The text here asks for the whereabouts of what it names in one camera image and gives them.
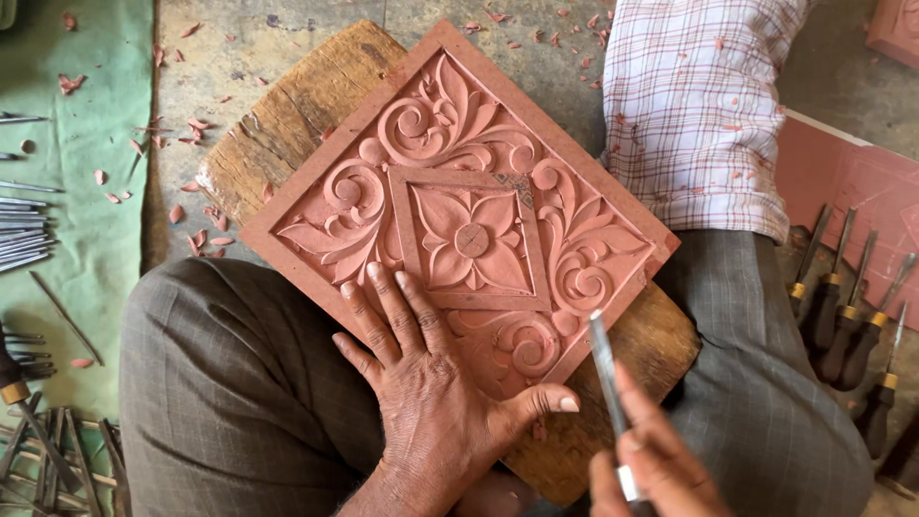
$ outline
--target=left hand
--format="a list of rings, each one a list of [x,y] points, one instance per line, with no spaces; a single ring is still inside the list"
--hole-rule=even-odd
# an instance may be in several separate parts
[[[577,395],[540,384],[499,401],[472,380],[440,312],[421,284],[403,271],[392,277],[373,262],[368,277],[390,329],[353,281],[341,287],[364,331],[370,355],[345,333],[335,345],[380,401],[386,447],[367,483],[339,515],[444,515],[540,415],[574,412]]]

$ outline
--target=carved flower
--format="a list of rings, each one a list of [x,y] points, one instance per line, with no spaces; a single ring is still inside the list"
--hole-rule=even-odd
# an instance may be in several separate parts
[[[460,199],[437,190],[412,190],[428,232],[422,245],[431,252],[429,288],[466,281],[475,290],[488,283],[529,292],[514,251],[520,242],[520,234],[511,230],[514,192],[476,201],[471,192],[464,192]]]

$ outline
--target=right hand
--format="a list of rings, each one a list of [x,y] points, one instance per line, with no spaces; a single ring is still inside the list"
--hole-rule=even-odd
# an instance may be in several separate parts
[[[654,404],[616,361],[616,388],[632,424],[616,444],[617,457],[631,468],[641,493],[660,517],[731,517],[718,487],[664,412]],[[591,517],[630,517],[610,451],[590,462]]]

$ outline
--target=hand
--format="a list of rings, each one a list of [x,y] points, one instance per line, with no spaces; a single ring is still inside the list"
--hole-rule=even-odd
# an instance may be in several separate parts
[[[632,423],[616,444],[618,459],[631,468],[641,493],[660,517],[730,517],[718,487],[705,467],[686,448],[664,412],[616,361],[616,388]],[[590,462],[591,517],[628,517],[610,451]]]
[[[373,355],[347,334],[333,341],[376,393],[386,447],[339,515],[443,515],[533,420],[549,411],[578,411],[578,398],[549,384],[505,401],[490,398],[473,382],[419,282],[397,271],[397,288],[377,262],[367,273],[391,331],[360,287],[347,281],[341,293]]]

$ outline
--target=concrete floor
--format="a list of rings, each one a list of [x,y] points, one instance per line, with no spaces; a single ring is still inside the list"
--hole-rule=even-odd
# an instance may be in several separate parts
[[[482,31],[470,36],[470,40],[575,141],[592,155],[598,155],[604,141],[601,94],[586,85],[602,74],[602,52],[596,47],[595,37],[586,32],[570,35],[567,30],[574,24],[583,27],[592,15],[605,14],[614,4],[611,0],[427,0],[423,3],[159,0],[156,34],[166,48],[167,58],[155,80],[155,113],[165,116],[161,127],[178,131],[167,133],[169,145],[152,153],[144,209],[144,268],[186,256],[186,234],[193,235],[200,228],[212,230],[210,220],[201,213],[201,207],[207,204],[204,197],[178,188],[195,176],[198,163],[211,143],[265,93],[255,78],[272,81],[281,77],[314,46],[361,18],[383,26],[406,48],[411,48],[442,17],[456,25],[469,21],[482,24]],[[513,18],[494,24],[482,12],[483,5]],[[783,104],[789,108],[916,159],[919,157],[919,90],[916,89],[919,71],[864,46],[864,25],[872,16],[874,5],[875,0],[818,1],[795,40],[777,88]],[[560,7],[570,9],[571,14],[559,18],[554,12]],[[203,26],[195,35],[179,38],[183,30],[198,22]],[[536,29],[545,31],[544,40],[560,30],[562,47],[533,43],[529,35]],[[235,41],[227,41],[226,35],[235,36]],[[521,42],[523,46],[508,50],[507,40]],[[595,53],[599,59],[592,61],[585,73],[580,68],[583,55],[574,55],[570,46]],[[176,47],[185,55],[184,63],[173,60]],[[588,76],[586,83],[579,80],[581,74]],[[218,99],[224,95],[233,98],[221,104]],[[216,124],[215,129],[206,132],[208,141],[200,147],[175,140],[177,136],[188,136],[185,120],[191,116]],[[174,203],[182,204],[188,217],[170,227],[166,213]],[[230,234],[234,235],[236,230],[232,226]],[[791,280],[797,265],[796,254],[800,251],[786,245],[777,253],[787,265],[784,271]],[[829,269],[831,255],[831,250],[824,250],[813,275]],[[239,243],[228,247],[227,256],[261,262]],[[879,371],[886,363],[890,346],[891,336],[887,332],[871,356],[872,372]],[[891,413],[891,436],[899,436],[909,416],[919,408],[919,336],[915,332],[908,332],[904,340],[899,368],[901,383],[897,406]],[[870,383],[836,397],[846,405],[849,400],[860,401],[869,388]],[[916,514],[919,503],[908,503],[880,486],[865,512],[871,517]]]

